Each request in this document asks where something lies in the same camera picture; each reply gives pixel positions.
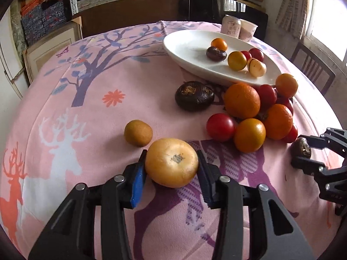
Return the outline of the dark brown passion fruit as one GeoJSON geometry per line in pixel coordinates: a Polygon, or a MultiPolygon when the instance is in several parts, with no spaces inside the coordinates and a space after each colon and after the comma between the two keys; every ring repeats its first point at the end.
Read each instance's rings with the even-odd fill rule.
{"type": "Polygon", "coordinates": [[[304,137],[298,137],[290,147],[292,157],[311,158],[311,148],[304,137]]]}

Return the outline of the large orange mandarin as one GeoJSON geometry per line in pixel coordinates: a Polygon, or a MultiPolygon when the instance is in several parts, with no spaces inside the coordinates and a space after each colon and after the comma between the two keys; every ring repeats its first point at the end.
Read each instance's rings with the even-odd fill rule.
{"type": "Polygon", "coordinates": [[[227,113],[239,119],[255,117],[260,111],[258,92],[244,83],[230,86],[224,94],[224,105],[227,113]]]}

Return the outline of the large tan round fruit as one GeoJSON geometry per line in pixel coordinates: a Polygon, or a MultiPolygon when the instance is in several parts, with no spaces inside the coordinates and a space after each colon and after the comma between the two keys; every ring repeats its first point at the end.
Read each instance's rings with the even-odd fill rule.
{"type": "Polygon", "coordinates": [[[187,142],[177,138],[160,138],[148,148],[145,169],[157,184],[169,188],[188,185],[197,173],[198,155],[187,142]]]}

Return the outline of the small brown round fruit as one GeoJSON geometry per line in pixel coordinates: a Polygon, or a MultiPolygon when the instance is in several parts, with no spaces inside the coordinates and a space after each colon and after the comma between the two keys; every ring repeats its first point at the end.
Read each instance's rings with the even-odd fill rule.
{"type": "Polygon", "coordinates": [[[151,126],[141,120],[132,120],[125,126],[124,138],[133,146],[145,147],[151,142],[152,137],[151,126]]]}

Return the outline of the small red cherry tomato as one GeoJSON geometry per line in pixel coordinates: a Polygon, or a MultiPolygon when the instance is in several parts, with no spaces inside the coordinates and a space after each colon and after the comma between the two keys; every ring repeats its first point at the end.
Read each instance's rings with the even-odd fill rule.
{"type": "Polygon", "coordinates": [[[260,49],[252,48],[252,49],[248,50],[248,52],[250,53],[252,58],[257,59],[260,62],[264,61],[264,53],[260,49]]]}

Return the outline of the yellow orange tomato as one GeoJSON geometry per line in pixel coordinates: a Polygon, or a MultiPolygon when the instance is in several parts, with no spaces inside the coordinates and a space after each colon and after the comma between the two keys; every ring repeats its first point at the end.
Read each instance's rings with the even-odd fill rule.
{"type": "Polygon", "coordinates": [[[245,55],[240,51],[231,52],[228,56],[228,66],[234,71],[241,71],[247,65],[245,55]]]}

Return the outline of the small orange kumquat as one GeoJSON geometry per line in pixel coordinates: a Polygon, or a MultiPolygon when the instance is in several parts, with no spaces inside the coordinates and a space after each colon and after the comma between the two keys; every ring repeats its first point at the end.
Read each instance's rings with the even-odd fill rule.
{"type": "Polygon", "coordinates": [[[215,38],[211,41],[211,46],[219,50],[225,51],[228,49],[227,43],[222,38],[215,38]]]}

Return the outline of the dark wooden chair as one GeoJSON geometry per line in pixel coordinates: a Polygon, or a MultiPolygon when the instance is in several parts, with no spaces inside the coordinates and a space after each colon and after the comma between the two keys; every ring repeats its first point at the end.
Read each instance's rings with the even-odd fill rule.
{"type": "Polygon", "coordinates": [[[336,74],[303,42],[298,42],[290,61],[318,88],[323,96],[333,84],[336,74]]]}

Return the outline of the pink deer print tablecloth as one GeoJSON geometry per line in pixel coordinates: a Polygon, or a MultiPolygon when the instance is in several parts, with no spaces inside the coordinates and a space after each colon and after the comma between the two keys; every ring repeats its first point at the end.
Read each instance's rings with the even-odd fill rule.
{"type": "MultiPolygon", "coordinates": [[[[44,226],[75,184],[103,184],[136,162],[141,148],[124,139],[134,119],[149,124],[153,140],[174,137],[201,149],[210,163],[240,184],[269,185],[277,193],[316,257],[336,235],[341,218],[334,204],[319,198],[313,177],[294,169],[288,145],[266,139],[262,148],[240,154],[212,141],[206,121],[223,112],[225,88],[212,84],[212,106],[203,112],[180,109],[175,92],[190,80],[165,52],[171,32],[220,31],[207,22],[165,22],[132,26],[85,38],[54,54],[31,84],[16,112],[1,167],[1,225],[27,258],[44,226]]],[[[289,60],[261,41],[251,41],[282,73],[299,84],[294,122],[299,134],[341,128],[319,90],[289,60]]],[[[172,189],[147,179],[141,202],[126,210],[133,259],[211,259],[219,211],[203,202],[197,178],[172,189]]]]}

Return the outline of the beige patterned curtain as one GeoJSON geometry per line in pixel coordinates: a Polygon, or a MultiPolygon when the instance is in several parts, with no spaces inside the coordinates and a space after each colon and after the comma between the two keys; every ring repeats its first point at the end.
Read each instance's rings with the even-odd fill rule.
{"type": "Polygon", "coordinates": [[[276,24],[294,38],[302,39],[309,13],[309,0],[282,0],[276,24]]]}

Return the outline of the white paper cup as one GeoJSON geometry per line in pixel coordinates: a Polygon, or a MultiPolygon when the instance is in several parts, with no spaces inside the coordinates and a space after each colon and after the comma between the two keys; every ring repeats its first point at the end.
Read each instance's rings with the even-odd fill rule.
{"type": "Polygon", "coordinates": [[[250,41],[258,26],[252,22],[241,19],[241,29],[239,33],[239,39],[248,42],[250,41]]]}

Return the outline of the white drink can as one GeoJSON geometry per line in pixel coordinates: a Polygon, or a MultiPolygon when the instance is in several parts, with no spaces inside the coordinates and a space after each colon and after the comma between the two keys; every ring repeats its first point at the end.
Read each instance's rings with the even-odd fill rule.
{"type": "Polygon", "coordinates": [[[222,19],[221,33],[233,38],[239,38],[241,26],[241,20],[239,18],[225,15],[222,19]]]}

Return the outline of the white ceramic plate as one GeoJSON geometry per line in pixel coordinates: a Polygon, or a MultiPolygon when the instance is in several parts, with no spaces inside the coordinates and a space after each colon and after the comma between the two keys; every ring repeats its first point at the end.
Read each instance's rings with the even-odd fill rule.
{"type": "Polygon", "coordinates": [[[183,69],[202,79],[224,86],[232,83],[246,83],[251,86],[263,84],[274,85],[281,74],[279,66],[267,54],[264,55],[266,74],[260,78],[251,76],[247,69],[236,72],[229,68],[227,60],[214,62],[206,55],[207,48],[215,38],[226,41],[226,53],[250,50],[254,46],[242,40],[219,32],[202,30],[176,31],[168,34],[163,40],[163,46],[168,55],[183,69]]]}

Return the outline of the framed picture leaning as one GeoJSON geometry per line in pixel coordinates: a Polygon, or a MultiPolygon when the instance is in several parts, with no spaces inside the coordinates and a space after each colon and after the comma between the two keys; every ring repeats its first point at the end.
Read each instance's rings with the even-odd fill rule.
{"type": "Polygon", "coordinates": [[[35,44],[23,51],[23,58],[29,83],[44,64],[59,51],[82,38],[82,18],[77,17],[54,29],[35,44]]]}

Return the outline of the dark wooden cabinet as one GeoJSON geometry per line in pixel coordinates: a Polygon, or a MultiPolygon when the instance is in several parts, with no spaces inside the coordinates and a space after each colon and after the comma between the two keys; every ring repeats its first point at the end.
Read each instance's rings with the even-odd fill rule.
{"type": "Polygon", "coordinates": [[[84,37],[158,21],[187,21],[189,0],[119,0],[89,8],[81,18],[84,37]]]}

